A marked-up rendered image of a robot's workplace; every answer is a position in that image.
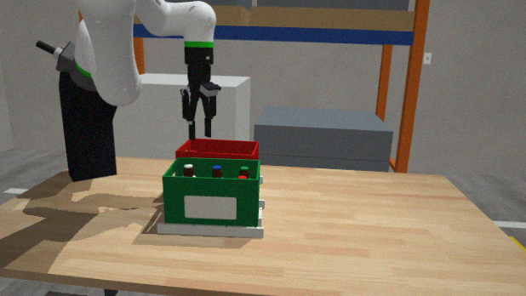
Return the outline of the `blue bottle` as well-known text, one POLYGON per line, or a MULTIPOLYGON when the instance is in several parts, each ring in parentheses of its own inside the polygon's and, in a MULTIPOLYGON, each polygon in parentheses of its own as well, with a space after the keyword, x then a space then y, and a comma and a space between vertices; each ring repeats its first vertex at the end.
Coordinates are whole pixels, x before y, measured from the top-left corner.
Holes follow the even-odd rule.
POLYGON ((221 166, 213 166, 211 178, 223 178, 221 177, 221 166))

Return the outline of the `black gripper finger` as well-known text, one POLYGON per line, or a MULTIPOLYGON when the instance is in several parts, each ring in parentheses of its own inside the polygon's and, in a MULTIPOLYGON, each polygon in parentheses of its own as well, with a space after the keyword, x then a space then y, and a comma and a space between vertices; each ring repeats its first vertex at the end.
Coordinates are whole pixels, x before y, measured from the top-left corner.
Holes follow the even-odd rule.
POLYGON ((211 138, 211 122, 214 116, 216 116, 216 96, 200 97, 203 102, 203 110, 205 114, 204 126, 205 136, 211 138))
POLYGON ((189 87, 180 90, 182 95, 182 115, 186 119, 186 123, 189 124, 189 139, 196 140, 194 119, 201 91, 199 91, 200 88, 197 88, 196 97, 194 98, 191 94, 191 102, 189 103, 189 87))

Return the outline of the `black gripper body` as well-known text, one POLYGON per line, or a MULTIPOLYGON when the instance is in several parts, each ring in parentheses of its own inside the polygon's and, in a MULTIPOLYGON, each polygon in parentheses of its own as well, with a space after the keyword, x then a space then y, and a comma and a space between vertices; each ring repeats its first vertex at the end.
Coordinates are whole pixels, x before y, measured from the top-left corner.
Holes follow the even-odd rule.
POLYGON ((187 65, 187 76, 190 93, 196 97, 199 82, 210 82, 211 80, 211 65, 187 65))

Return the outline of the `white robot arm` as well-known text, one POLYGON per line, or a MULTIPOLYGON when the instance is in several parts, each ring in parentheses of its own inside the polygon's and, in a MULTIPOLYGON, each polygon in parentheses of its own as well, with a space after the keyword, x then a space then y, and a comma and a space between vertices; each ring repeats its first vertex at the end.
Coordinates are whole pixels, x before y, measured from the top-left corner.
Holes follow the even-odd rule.
POLYGON ((77 86, 98 91, 110 105, 130 105, 141 92, 140 75, 134 59, 134 15, 152 35, 183 36, 185 64, 214 64, 216 16, 204 2, 74 1, 83 17, 78 26, 76 44, 69 42, 65 47, 53 48, 38 41, 36 46, 58 60, 57 71, 69 71, 77 86))

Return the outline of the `green crate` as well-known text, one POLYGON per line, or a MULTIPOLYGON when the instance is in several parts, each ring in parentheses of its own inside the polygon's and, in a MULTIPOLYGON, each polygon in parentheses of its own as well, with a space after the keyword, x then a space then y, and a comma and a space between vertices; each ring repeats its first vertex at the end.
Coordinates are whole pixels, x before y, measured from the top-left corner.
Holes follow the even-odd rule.
POLYGON ((260 160, 184 157, 164 187, 164 221, 258 227, 259 195, 260 160), (186 164, 196 177, 182 177, 186 164), (213 166, 223 178, 211 178, 213 166), (238 178, 240 167, 249 168, 250 179, 238 178))

